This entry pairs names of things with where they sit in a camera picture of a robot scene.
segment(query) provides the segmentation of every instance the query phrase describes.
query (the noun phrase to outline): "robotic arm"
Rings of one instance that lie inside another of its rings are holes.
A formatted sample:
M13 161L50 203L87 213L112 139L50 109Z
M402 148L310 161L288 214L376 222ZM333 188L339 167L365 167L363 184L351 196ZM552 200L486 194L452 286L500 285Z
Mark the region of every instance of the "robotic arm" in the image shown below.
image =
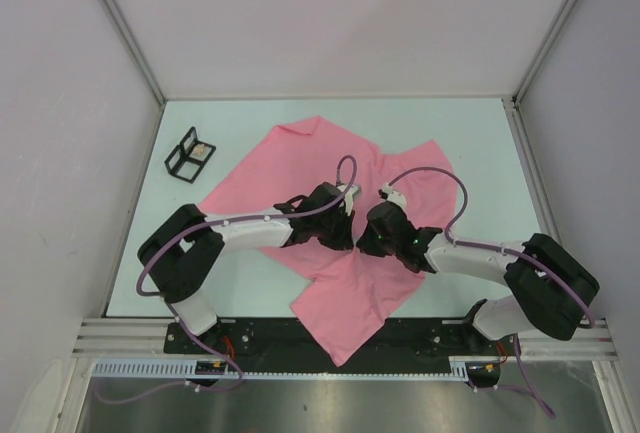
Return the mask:
M237 223L234 220L238 217L207 217L195 205L184 205L141 246L138 257L164 301L193 334L201 335L216 324L217 316L200 287L221 254L247 248L284 248L312 237L334 250L353 249L353 205L360 191L353 179L348 185L325 182L309 196L300 195L266 211L243 215ZM368 212L367 228L356 244L363 253L395 256L414 273L455 272L511 289L513 296L482 300L471 308L465 321L477 337L473 341L499 340L534 328L568 340L580 326L584 305L591 303L599 285L552 238L534 234L526 242L500 245L454 240L449 229L464 207L444 230L416 228L407 218L406 199L399 191L385 185L380 196L384 201ZM183 241L176 242L178 237ZM540 268L526 258L534 258ZM553 270L565 286L541 270ZM143 278L144 274L138 292L151 296L141 288Z

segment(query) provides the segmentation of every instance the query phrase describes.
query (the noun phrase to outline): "white wall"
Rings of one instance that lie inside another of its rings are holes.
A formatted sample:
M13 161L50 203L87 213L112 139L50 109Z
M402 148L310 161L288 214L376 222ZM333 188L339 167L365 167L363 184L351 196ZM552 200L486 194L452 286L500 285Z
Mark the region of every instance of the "white wall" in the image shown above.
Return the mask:
M118 0L168 98L511 94L562 0Z
M157 105L97 0L0 0L0 431L98 314Z
M522 104L569 249L640 400L640 3L582 0Z

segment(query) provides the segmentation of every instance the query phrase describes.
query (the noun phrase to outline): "table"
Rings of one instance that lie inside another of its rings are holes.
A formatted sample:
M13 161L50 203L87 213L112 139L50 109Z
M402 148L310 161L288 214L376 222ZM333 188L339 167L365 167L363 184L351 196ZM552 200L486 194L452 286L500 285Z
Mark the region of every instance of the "table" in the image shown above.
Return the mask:
M466 183L470 205L459 236L488 241L528 239L539 225L502 102L485 99L336 99L171 101L166 105L115 285L110 317L167 317L157 298L141 298L135 282L140 245L185 203L199 203L276 124L322 115L398 153L435 139ZM169 176L164 160L189 127L217 151L194 184ZM259 251L224 255L203 291L220 316L292 316L289 304L309 284ZM145 289L154 289L147 278ZM463 316L479 299L508 294L500 285L457 274L427 275L393 316Z

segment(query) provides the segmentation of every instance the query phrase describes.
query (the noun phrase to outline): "pink towel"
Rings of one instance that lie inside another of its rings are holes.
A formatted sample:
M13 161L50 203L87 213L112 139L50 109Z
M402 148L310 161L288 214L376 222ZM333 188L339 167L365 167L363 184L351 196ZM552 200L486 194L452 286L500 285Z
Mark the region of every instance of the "pink towel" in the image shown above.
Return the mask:
M208 214L260 211L296 195L310 194L323 181L335 182L336 165L345 154L358 161L353 235L366 227L367 212L382 200L380 187L416 166L451 165L435 141L400 154L380 148L321 117L274 127L238 166L205 198ZM351 174L345 163L343 181ZM408 201L407 215L416 227L443 227L454 213L456 185L437 173L415 173L396 187ZM357 249L333 251L315 239L288 248L264 248L313 283L291 309L337 366L367 341L424 281L393 257L374 258Z

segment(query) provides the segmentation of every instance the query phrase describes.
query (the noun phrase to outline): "pink fabric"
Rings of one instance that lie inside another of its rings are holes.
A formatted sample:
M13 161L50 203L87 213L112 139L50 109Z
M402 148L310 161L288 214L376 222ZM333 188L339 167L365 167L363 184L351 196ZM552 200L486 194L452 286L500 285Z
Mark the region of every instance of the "pink fabric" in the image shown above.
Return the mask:
M380 203L378 189L416 166L451 165L435 141L400 154L382 154L374 143L321 117L273 128L200 204L210 214L260 211L299 194L310 194L323 181L335 182L336 165L345 154L358 161L354 238L366 227L367 212ZM342 180L351 174L345 162ZM438 173L415 173L396 188L407 198L407 215L416 226L445 226L454 213L456 185ZM393 257L374 258L333 251L315 239L288 248L264 248L313 283L291 309L338 366L367 341L424 281Z

